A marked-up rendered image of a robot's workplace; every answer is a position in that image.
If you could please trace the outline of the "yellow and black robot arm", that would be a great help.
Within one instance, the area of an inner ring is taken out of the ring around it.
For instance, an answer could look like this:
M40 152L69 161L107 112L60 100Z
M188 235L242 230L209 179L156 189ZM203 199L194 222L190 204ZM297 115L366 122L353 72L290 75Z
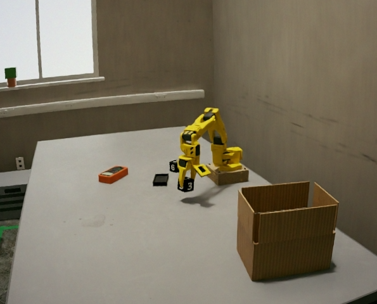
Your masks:
M241 150L237 147L227 148L227 135L220 118L219 109L206 108L204 112L204 115L198 117L193 125L189 125L181 133L181 151L190 158L200 156L200 144L198 140L208 130L210 140L213 142L211 144L211 151L214 166L219 167L219 171L233 172L241 169ZM215 130L220 136L215 136ZM186 141L191 141L191 143Z

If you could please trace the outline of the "orange digital multimeter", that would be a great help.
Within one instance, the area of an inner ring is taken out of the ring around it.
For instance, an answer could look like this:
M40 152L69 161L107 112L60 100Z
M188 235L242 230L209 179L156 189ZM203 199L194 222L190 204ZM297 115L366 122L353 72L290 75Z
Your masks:
M112 184L113 182L128 175L128 168L122 166L114 166L100 174L98 174L99 182Z

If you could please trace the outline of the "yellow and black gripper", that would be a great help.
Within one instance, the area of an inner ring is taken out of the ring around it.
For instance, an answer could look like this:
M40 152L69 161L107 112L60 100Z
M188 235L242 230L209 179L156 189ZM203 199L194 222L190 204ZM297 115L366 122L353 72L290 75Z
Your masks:
M200 156L190 158L188 155L181 155L177 161L177 167L179 168L179 184L181 187L183 187L186 172L190 169L191 179L195 179L196 173L198 173L200 177L211 174L204 164L200 165Z

